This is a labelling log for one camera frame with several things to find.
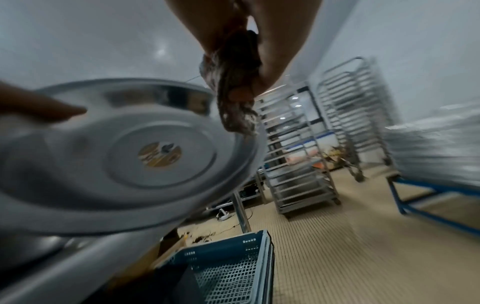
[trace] metal trolley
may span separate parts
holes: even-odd
[[[290,92],[256,104],[268,132],[263,173],[280,214],[324,201],[340,204],[310,121],[295,103]],[[310,156],[308,148],[317,148],[320,156]],[[292,164],[288,162],[291,157],[301,161]],[[314,168],[316,163],[321,163],[322,169]]]
[[[318,97],[338,142],[343,160],[357,182],[365,177],[359,153],[381,149],[385,165],[391,160],[381,138],[381,129],[394,124],[392,109],[381,92],[370,63],[355,57],[323,73]]]

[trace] blue metal table frame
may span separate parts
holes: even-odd
[[[423,210],[420,210],[420,209],[414,207],[414,205],[416,203],[420,203],[422,201],[425,201],[428,198],[432,198],[432,197],[438,196],[440,194],[445,194],[445,193],[449,193],[449,192],[456,192],[456,193],[460,193],[460,194],[463,194],[463,195],[480,197],[480,190],[467,189],[467,188],[462,188],[462,187],[457,187],[457,186],[436,185],[436,184],[431,184],[431,183],[421,182],[421,181],[413,181],[413,180],[405,179],[398,174],[389,176],[389,177],[386,178],[386,180],[387,180],[388,185],[390,187],[390,191],[393,195],[393,199],[395,200],[395,203],[396,203],[396,205],[398,207],[398,210],[400,211],[401,214],[406,214],[407,211],[409,211],[411,213],[415,213],[415,214],[424,216],[426,218],[435,220],[435,221],[440,222],[442,224],[446,224],[448,226],[451,226],[451,227],[454,227],[454,228],[472,233],[476,236],[480,236],[480,229],[472,228],[472,227],[463,225],[459,222],[451,221],[451,220],[448,220],[446,218],[431,214],[429,212],[426,212],[426,211],[423,211]],[[406,200],[402,200],[399,197],[399,194],[397,192],[397,189],[395,188],[394,183],[423,187],[423,188],[430,188],[432,190],[432,192],[427,193],[427,194],[423,194],[423,195],[419,195],[419,196],[415,196],[415,197],[411,197],[411,198],[406,199]]]

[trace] caster wheel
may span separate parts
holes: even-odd
[[[384,158],[383,163],[385,164],[385,166],[391,166],[392,160],[390,158]]]
[[[363,175],[363,174],[357,174],[357,175],[355,175],[355,181],[356,181],[356,182],[359,182],[359,183],[365,181],[364,175]]]

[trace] plastic crate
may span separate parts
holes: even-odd
[[[190,264],[206,304],[271,301],[274,248],[266,230],[185,248],[170,264]]]

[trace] beige floor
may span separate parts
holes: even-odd
[[[275,244],[274,303],[480,303],[480,238],[400,215],[385,171],[367,170],[362,184],[345,170],[334,172],[342,206],[321,205],[290,219],[273,203],[246,210],[252,230],[268,229]],[[450,196],[425,208],[480,227],[475,199]],[[212,219],[180,232],[216,240],[240,234],[232,228],[237,223],[235,216]]]

